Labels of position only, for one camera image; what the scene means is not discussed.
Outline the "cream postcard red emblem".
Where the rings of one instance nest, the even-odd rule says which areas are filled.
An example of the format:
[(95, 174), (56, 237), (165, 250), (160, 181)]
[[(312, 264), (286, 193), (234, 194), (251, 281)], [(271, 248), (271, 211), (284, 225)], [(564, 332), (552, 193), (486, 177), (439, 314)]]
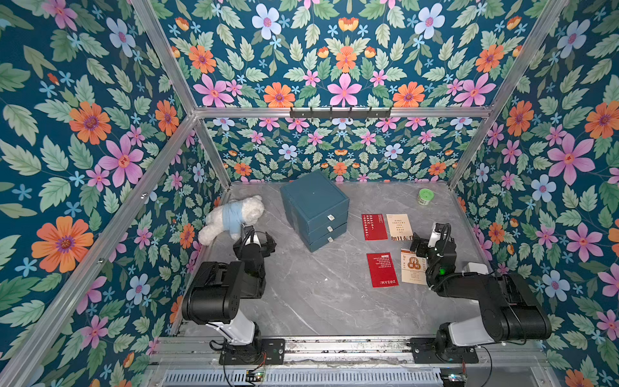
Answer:
[(427, 258), (409, 250), (401, 250), (401, 280), (414, 285), (427, 285)]

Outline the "cream postcard red text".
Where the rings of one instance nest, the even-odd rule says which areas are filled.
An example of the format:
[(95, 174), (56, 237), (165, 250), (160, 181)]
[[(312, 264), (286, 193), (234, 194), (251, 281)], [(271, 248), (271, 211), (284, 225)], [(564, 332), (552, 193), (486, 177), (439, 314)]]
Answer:
[(404, 241), (414, 238), (407, 214), (387, 214), (386, 219), (391, 240)]

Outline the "teal bottom drawer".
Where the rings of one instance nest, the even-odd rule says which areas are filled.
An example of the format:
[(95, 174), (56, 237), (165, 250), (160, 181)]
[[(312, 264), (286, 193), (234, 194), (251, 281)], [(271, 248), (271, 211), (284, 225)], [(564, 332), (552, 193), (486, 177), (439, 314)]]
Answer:
[(347, 225), (344, 224), (341, 227), (336, 228), (333, 232), (317, 238), (314, 242), (306, 243), (306, 247), (313, 253), (344, 235), (347, 232), (347, 228)]

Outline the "teal drawer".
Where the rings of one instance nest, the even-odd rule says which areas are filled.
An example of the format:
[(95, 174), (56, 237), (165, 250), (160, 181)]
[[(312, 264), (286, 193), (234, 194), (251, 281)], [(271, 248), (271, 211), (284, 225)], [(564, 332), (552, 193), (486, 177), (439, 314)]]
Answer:
[(321, 214), (318, 217), (315, 217), (311, 220), (304, 220), (301, 217), (297, 218), (297, 222), (295, 223), (294, 228), (299, 232), (307, 232), (312, 231), (316, 227), (325, 224), (325, 223), (333, 223), (335, 220), (344, 219), (348, 220), (348, 211), (339, 211), (332, 214)]
[(347, 232), (347, 228), (347, 225), (344, 224), (341, 227), (336, 228), (333, 232), (317, 238), (314, 242), (306, 243), (306, 247), (313, 253), (344, 235)]
[(317, 243), (319, 240), (326, 240), (329, 237), (337, 238), (346, 232), (348, 221), (344, 219), (336, 219), (333, 223), (322, 224), (312, 231), (302, 232), (301, 238), (306, 243)]

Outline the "red postcard white text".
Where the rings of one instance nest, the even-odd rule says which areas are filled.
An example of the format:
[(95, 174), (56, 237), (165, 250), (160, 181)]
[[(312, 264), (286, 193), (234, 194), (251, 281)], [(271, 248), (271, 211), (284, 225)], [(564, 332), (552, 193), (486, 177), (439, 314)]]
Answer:
[(388, 240), (383, 214), (362, 214), (362, 225), (366, 241)]

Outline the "teal top drawer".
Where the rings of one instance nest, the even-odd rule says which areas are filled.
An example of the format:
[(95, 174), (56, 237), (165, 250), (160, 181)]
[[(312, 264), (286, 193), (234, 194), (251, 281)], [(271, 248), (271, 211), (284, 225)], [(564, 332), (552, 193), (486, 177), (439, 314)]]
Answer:
[(348, 220), (348, 211), (339, 211), (332, 214), (321, 214), (318, 217), (315, 217), (311, 220), (304, 220), (301, 217), (297, 218), (297, 222), (295, 223), (294, 228), (299, 232), (307, 232), (312, 231), (316, 227), (325, 224), (325, 223), (333, 223), (335, 220), (344, 219)]

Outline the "teal drawer cabinet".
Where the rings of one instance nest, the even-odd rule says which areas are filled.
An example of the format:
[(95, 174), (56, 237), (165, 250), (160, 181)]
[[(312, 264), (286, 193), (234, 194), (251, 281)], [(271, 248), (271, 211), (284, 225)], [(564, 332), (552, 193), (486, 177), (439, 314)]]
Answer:
[(293, 228), (298, 217), (311, 220), (321, 214), (348, 211), (350, 204), (348, 196), (319, 171), (282, 185), (280, 195)]

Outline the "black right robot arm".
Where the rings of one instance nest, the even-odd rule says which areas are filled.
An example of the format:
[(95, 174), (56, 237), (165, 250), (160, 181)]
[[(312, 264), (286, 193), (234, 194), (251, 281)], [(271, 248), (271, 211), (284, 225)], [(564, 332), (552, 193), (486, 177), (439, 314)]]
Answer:
[(427, 260), (429, 289), (442, 298), (474, 301), (480, 314), (442, 324), (433, 340), (411, 338), (417, 364), (476, 364), (476, 348), (489, 344), (547, 340), (548, 314), (519, 274), (458, 272), (456, 242), (449, 223), (434, 223), (430, 238), (413, 234), (412, 252)]

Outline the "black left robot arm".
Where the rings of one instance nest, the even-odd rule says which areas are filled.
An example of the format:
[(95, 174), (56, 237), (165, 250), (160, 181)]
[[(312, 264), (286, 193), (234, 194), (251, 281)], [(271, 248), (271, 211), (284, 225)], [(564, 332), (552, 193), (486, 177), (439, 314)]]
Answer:
[(242, 228), (233, 244), (236, 259), (230, 263), (207, 261), (200, 265), (182, 301), (182, 318), (214, 329), (222, 343), (214, 343), (223, 365), (262, 363), (269, 358), (256, 322), (240, 310), (244, 299), (262, 298), (266, 287), (264, 260), (277, 243), (253, 226)]

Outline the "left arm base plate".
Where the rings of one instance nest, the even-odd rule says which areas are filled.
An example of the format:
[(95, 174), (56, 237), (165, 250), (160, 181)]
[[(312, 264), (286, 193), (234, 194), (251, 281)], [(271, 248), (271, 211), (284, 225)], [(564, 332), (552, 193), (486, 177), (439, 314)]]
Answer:
[(220, 365), (282, 365), (285, 357), (284, 339), (260, 339), (247, 345), (226, 343), (220, 353)]

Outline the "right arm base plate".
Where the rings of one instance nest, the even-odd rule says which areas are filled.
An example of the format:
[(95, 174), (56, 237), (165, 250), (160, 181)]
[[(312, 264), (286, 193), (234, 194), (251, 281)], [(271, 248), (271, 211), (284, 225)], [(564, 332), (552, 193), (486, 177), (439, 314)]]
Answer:
[(416, 364), (478, 364), (473, 347), (455, 347), (436, 338), (410, 338), (407, 345)]

